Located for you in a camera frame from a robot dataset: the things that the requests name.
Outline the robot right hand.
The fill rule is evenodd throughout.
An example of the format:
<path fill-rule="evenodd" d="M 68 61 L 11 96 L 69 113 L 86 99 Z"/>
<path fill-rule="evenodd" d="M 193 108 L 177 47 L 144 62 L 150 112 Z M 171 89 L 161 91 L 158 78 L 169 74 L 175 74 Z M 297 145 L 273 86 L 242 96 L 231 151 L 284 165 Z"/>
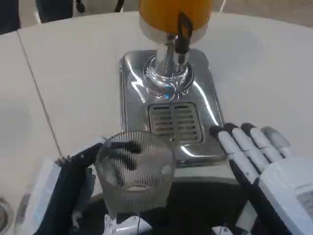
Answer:
<path fill-rule="evenodd" d="M 313 233 L 313 158 L 297 157 L 272 127 L 211 126 L 235 179 L 272 235 Z"/>

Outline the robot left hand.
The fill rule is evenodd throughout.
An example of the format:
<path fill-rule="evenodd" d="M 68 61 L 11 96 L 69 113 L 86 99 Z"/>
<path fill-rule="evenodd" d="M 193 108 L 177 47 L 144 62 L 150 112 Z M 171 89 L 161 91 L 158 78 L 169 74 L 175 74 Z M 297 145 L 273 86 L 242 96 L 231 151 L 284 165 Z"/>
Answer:
<path fill-rule="evenodd" d="M 102 235 L 104 203 L 89 207 L 96 176 L 91 166 L 104 139 L 56 160 L 47 158 L 23 196 L 15 218 L 15 235 Z"/>

